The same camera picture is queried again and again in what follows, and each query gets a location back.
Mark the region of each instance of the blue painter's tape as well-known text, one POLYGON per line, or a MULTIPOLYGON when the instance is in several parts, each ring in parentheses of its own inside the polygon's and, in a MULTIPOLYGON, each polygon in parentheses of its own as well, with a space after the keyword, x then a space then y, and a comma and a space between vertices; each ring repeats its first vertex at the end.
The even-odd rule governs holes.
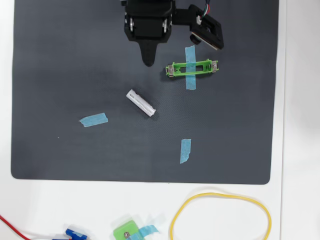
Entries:
POLYGON ((133 235, 131 235, 130 237, 127 238, 128 240, 143 240, 144 237, 139 233, 135 233, 133 235))
POLYGON ((181 140, 181 153, 180 153, 180 164, 185 163, 189 159, 191 152, 191 139, 181 140))
MULTIPOLYGON (((196 71, 196 49, 195 46, 185 48, 186 73, 196 71)), ((187 90, 196 90, 196 75, 185 76, 185 87, 187 90)))
POLYGON ((139 233, 143 237, 148 236, 153 233, 158 233, 158 232, 159 232, 158 229, 156 229, 156 227, 154 225, 144 226, 139 229, 139 233))
POLYGON ((131 235, 127 239, 129 239, 129 240, 143 240, 144 237, 146 237, 150 234, 153 234, 153 233, 158 233, 158 232, 159 231, 156 229, 156 227, 154 225, 148 225, 148 226, 144 226, 144 227, 140 228, 137 233, 131 235))
POLYGON ((86 116, 82 118, 79 122, 82 123, 83 126, 86 128, 86 127, 91 127, 98 124, 107 123, 108 118, 106 117, 105 113, 99 113, 92 116, 86 116))

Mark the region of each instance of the wire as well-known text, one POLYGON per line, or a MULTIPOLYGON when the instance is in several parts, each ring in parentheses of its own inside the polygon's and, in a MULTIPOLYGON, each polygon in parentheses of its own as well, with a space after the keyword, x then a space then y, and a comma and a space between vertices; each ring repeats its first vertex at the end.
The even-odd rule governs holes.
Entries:
POLYGON ((201 194, 197 194, 194 195, 192 197, 190 197, 187 201, 184 202, 184 204, 180 207, 180 209, 178 210, 178 212, 175 214, 171 225, 170 225, 170 240, 174 240, 174 226, 175 226, 175 222, 177 220, 177 218, 179 217, 180 213, 182 212, 182 210, 188 205, 189 202, 191 202, 194 199, 197 198, 201 198, 201 197, 220 197, 220 198, 228 198, 228 199, 238 199, 238 200, 244 200, 253 204, 258 205, 260 208, 262 208, 267 217, 268 217, 268 228, 267 231, 263 237, 263 240, 267 240, 271 231, 271 226, 272 226, 272 219, 271 219, 271 215, 268 211, 268 209, 260 202, 258 202, 257 200, 248 198, 248 197, 244 197, 244 196, 237 196, 237 195, 229 195, 229 194, 221 194, 221 193, 215 193, 215 192, 206 192, 206 193, 201 193, 201 194))
POLYGON ((202 17, 204 17, 207 14, 207 11, 208 11, 208 4, 205 5, 202 17))
POLYGON ((24 236, 21 232, 19 232, 14 226, 12 226, 7 220, 5 220, 1 215, 0 215, 0 220, 2 220, 9 228, 11 228, 21 238, 23 238, 24 240, 30 240, 29 238, 24 236))

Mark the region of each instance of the green plastic part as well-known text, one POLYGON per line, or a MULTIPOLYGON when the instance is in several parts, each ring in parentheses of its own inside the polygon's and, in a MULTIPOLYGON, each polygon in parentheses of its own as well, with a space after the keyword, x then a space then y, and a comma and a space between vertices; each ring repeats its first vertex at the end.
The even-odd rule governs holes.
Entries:
POLYGON ((131 220, 126 224, 118 227, 113 231, 113 236, 116 240, 126 240, 125 234, 129 233, 130 236, 139 232, 137 224, 131 220))
POLYGON ((211 74, 219 70, 218 61, 212 61, 209 59, 205 61, 197 61, 195 63, 195 71, 186 72, 186 69, 186 63, 172 63, 165 67, 165 72, 167 76, 173 78, 187 75, 211 74))

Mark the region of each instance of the battery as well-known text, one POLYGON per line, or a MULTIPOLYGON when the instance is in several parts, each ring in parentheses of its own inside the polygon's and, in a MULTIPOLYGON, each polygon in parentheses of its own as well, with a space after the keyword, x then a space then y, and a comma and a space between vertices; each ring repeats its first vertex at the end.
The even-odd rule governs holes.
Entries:
POLYGON ((156 110, 132 89, 127 93, 126 97, 135 105, 137 105, 142 111, 144 111, 149 117, 155 114, 156 110))

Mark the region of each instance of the white table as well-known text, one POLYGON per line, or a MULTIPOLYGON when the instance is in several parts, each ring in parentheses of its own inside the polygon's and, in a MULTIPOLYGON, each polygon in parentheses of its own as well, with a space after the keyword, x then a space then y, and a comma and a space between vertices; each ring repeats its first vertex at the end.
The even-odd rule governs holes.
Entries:
MULTIPOLYGON (((139 227, 154 224, 160 230, 147 239, 168 239, 171 220, 187 197, 227 192, 266 205, 272 216, 270 240, 280 235, 288 240, 319 239, 319 0, 289 0, 288 4, 280 0, 271 179, 266 185, 14 179, 10 170, 13 17, 14 1, 1 0, 0 215, 28 237, 65 239, 62 234, 72 226, 92 240, 113 239, 113 230, 133 218, 139 227), (310 192, 312 198, 299 191, 310 192)), ((259 240, 266 228, 265 214, 253 204, 204 198, 181 214, 175 239, 259 240)), ((0 238, 20 239, 1 222, 0 238)))

